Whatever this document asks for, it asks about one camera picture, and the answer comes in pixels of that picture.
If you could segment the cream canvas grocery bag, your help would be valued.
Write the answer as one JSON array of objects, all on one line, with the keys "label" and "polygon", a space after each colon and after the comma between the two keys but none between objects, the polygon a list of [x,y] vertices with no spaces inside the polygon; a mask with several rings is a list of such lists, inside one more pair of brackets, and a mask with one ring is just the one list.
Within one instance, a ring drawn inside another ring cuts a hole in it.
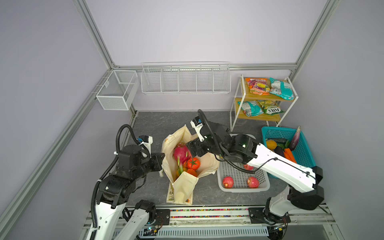
[{"label": "cream canvas grocery bag", "polygon": [[170,180],[170,188],[173,196],[168,196],[167,202],[173,204],[191,205],[193,203],[193,190],[198,181],[208,175],[213,175],[219,168],[220,162],[216,160],[215,155],[205,154],[198,157],[201,166],[196,170],[197,176],[189,173],[177,175],[177,161],[173,157],[174,149],[177,144],[186,144],[189,141],[197,140],[198,136],[192,135],[187,126],[181,127],[173,134],[167,136],[162,144],[162,152],[165,158],[162,163],[164,174]]}]

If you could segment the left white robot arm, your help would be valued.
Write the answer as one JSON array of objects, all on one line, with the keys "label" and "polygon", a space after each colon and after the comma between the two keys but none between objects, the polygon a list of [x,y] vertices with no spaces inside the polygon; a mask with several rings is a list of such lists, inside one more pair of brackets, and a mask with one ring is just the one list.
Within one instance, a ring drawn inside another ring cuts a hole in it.
[{"label": "left white robot arm", "polygon": [[133,211],[126,210],[131,194],[139,187],[139,179],[162,170],[164,153],[151,152],[150,136],[135,137],[130,125],[122,125],[116,136],[115,158],[97,180],[91,198],[92,224],[88,240],[111,240],[119,217],[126,213],[129,220],[116,236],[117,240],[138,240],[139,232],[156,221],[156,205],[141,200]]}]

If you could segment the pink dragon fruit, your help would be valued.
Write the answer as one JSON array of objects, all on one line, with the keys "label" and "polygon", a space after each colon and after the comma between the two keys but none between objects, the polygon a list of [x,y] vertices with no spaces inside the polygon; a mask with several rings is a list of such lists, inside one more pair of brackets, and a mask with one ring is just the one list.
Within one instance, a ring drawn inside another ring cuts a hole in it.
[{"label": "pink dragon fruit", "polygon": [[174,149],[173,157],[178,165],[177,173],[180,175],[184,171],[184,163],[191,158],[191,153],[186,145],[178,144]]}]

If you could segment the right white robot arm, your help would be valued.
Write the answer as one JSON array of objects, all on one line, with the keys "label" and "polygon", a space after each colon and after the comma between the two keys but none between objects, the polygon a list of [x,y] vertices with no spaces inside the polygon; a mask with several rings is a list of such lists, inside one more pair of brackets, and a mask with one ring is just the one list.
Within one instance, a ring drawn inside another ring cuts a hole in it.
[{"label": "right white robot arm", "polygon": [[263,170],[288,186],[277,196],[268,198],[263,210],[250,211],[251,220],[258,224],[287,224],[288,212],[293,209],[315,210],[324,201],[324,189],[319,186],[323,179],[320,167],[304,167],[269,150],[245,134],[231,136],[229,129],[208,121],[202,110],[191,120],[191,126],[198,138],[187,143],[193,157],[213,154],[215,160],[226,162],[232,167],[236,163]]}]

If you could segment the orange pumpkin vegetable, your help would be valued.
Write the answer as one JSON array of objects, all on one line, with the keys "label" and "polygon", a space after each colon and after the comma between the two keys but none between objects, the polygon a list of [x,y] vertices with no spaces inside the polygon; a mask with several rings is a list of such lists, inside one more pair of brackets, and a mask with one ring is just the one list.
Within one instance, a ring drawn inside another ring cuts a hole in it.
[{"label": "orange pumpkin vegetable", "polygon": [[193,170],[193,169],[187,169],[187,173],[192,175],[192,176],[194,176],[194,177],[196,177],[196,178],[198,177],[197,172],[195,170]]}]

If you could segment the red tomato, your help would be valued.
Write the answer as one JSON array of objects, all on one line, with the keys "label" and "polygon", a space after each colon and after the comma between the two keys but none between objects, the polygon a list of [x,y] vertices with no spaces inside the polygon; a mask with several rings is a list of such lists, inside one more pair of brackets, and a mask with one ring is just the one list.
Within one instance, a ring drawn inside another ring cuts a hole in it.
[{"label": "red tomato", "polygon": [[198,170],[201,166],[201,162],[198,158],[191,158],[189,160],[187,160],[187,163],[186,163],[186,168],[187,169],[192,169],[192,170]]}]

